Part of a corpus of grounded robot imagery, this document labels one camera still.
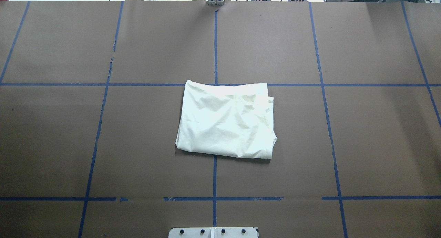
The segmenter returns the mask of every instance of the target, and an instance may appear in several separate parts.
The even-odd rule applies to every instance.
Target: blue tape line
[[[317,37],[315,35],[314,17],[312,15],[312,5],[311,2],[308,2],[308,4],[309,4],[309,14],[311,18],[311,25],[312,25],[312,35],[314,37],[315,56],[317,58],[318,72],[321,74],[321,63],[320,63],[320,56],[318,55],[318,45],[317,45]]]
[[[217,84],[217,11],[214,12],[214,84]]]
[[[124,6],[124,1],[121,1],[120,14],[118,16],[118,23],[116,25],[115,44],[113,45],[113,51],[116,50],[116,42],[118,41],[118,32],[120,30],[121,16],[122,16],[122,13],[123,13],[123,6]],[[85,214],[86,214],[86,211],[87,211],[87,203],[88,203],[89,194],[90,194],[90,186],[92,184],[93,168],[95,167],[96,152],[98,150],[98,140],[100,138],[101,126],[102,126],[102,122],[103,122],[104,107],[106,105],[107,92],[109,91],[110,77],[112,76],[113,60],[114,60],[114,58],[112,58],[110,60],[109,75],[107,76],[106,88],[104,90],[103,103],[101,105],[100,120],[98,122],[98,130],[96,131],[95,145],[93,147],[92,162],[90,164],[89,178],[87,180],[87,188],[86,188],[86,192],[85,192],[85,200],[84,200],[84,205],[83,205],[83,212],[82,212],[82,215],[81,215],[80,227],[79,227],[79,231],[78,231],[78,238],[81,238],[82,230],[83,230],[83,227],[84,227]]]
[[[280,201],[285,197],[217,197],[217,201]]]
[[[324,84],[326,87],[425,87],[425,84]]]
[[[313,37],[314,37],[315,54],[317,56],[317,66],[318,66],[318,71],[319,71],[319,75],[320,75],[321,94],[323,96],[323,103],[325,105],[326,123],[328,125],[329,139],[331,140],[332,158],[334,159],[335,181],[336,181],[336,184],[337,184],[338,197],[340,198],[339,199],[339,204],[340,204],[341,222],[342,222],[342,225],[343,225],[343,234],[345,235],[345,238],[348,238],[348,230],[346,228],[345,209],[343,208],[343,201],[341,199],[340,179],[339,179],[339,176],[338,176],[337,159],[335,157],[334,140],[332,138],[331,121],[329,119],[328,103],[326,101],[325,83],[323,81],[323,75],[321,73],[320,56],[318,54],[318,45],[317,45],[317,37],[316,37],[316,34],[315,34],[314,16],[313,16],[313,13],[312,13],[311,2],[308,2],[308,4],[309,4],[310,17],[311,17],[312,34],[313,34]]]
[[[52,87],[52,86],[79,86],[79,87],[104,87],[105,83],[2,83],[2,86],[20,87]]]
[[[164,201],[212,201],[213,197],[164,197]]]
[[[164,197],[164,201],[280,201],[285,197]]]
[[[183,87],[184,84],[180,83],[171,83],[171,84],[164,84],[164,83],[110,83],[109,86],[111,87]]]
[[[217,155],[213,155],[213,227],[217,224]]]
[[[410,36],[410,38],[411,38],[412,46],[413,46],[413,48],[414,48],[414,51],[415,51],[416,57],[417,57],[417,59],[418,59],[418,64],[419,64],[419,67],[420,67],[420,69],[421,69],[422,76],[424,77],[424,82],[425,82],[425,84],[426,84],[426,86],[427,86],[427,91],[429,92],[430,100],[432,101],[433,109],[435,110],[435,114],[436,114],[437,119],[438,119],[438,124],[439,124],[439,126],[441,127],[441,118],[440,118],[440,114],[438,113],[438,108],[437,108],[437,105],[436,105],[435,100],[434,100],[434,98],[433,98],[432,90],[430,89],[430,85],[429,85],[429,81],[428,81],[427,76],[426,76],[426,74],[425,74],[424,67],[422,66],[421,58],[420,58],[419,53],[418,53],[418,49],[416,48],[415,41],[414,41],[414,39],[413,39],[412,31],[411,31],[411,28],[410,28],[410,26],[409,26],[408,16],[407,16],[407,14],[406,14],[406,8],[405,8],[405,6],[404,6],[404,2],[403,2],[403,1],[401,2],[401,7],[402,7],[402,9],[403,9],[404,20],[406,21],[406,26],[407,26],[407,28],[408,28],[409,36]]]
[[[116,197],[90,197],[89,201],[116,201]]]
[[[322,200],[340,200],[340,197],[322,197]],[[342,200],[417,200],[417,199],[441,199],[441,196],[347,196]]]
[[[82,214],[81,214],[80,228],[78,230],[78,238],[81,238],[81,236],[82,236],[82,230],[83,230],[83,227],[84,227],[84,219],[85,219],[85,212],[87,210],[87,204],[88,204],[88,201],[85,200],[84,201],[84,205],[83,205],[83,211],[82,211]]]
[[[124,1],[121,1],[120,15],[118,16],[118,23],[116,25],[115,43],[113,44],[113,51],[114,52],[116,51],[116,42],[118,41],[118,34],[120,33],[121,15],[123,14],[123,7],[124,7]]]
[[[216,200],[213,200],[213,227],[217,227],[216,209],[217,209],[217,202]]]
[[[84,197],[0,197],[0,201],[84,201]]]
[[[30,1],[28,1],[27,5],[26,5],[25,12],[23,13],[22,20],[20,21],[20,25],[19,25],[19,28],[17,29],[16,36],[14,37],[14,41],[12,42],[11,49],[9,50],[8,57],[6,58],[6,62],[4,63],[3,71],[2,71],[1,76],[0,76],[0,83],[2,83],[4,75],[6,73],[6,69],[8,68],[9,60],[11,59],[12,52],[14,51],[14,47],[16,46],[17,39],[19,38],[19,34],[20,34],[21,29],[22,29],[23,23],[25,21],[25,17],[26,17],[27,11],[29,10],[29,5],[30,5]]]
[[[252,83],[205,83],[214,86],[240,86]],[[106,83],[1,83],[1,86],[85,86],[85,87],[104,87]],[[109,83],[111,87],[183,87],[185,83]],[[321,87],[322,84],[316,83],[269,83],[269,87]],[[427,84],[324,84],[325,87],[426,87]],[[441,84],[429,84],[430,87],[441,87]]]
[[[0,197],[0,201],[84,201],[84,197]],[[116,197],[91,197],[89,201],[116,201]]]

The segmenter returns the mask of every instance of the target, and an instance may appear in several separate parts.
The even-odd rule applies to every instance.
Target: white cloth
[[[187,81],[176,146],[189,152],[272,158],[274,98],[266,83],[210,86]]]

